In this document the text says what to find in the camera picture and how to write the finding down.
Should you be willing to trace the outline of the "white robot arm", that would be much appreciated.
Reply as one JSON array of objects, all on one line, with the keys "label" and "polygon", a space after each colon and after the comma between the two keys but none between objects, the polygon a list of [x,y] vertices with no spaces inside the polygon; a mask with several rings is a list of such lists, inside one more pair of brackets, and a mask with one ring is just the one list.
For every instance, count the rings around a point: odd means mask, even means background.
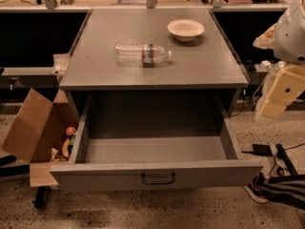
[{"label": "white robot arm", "polygon": [[274,51],[284,62],[265,77],[255,120],[270,123],[305,92],[305,0],[294,0],[278,21],[255,39],[253,46]]}]

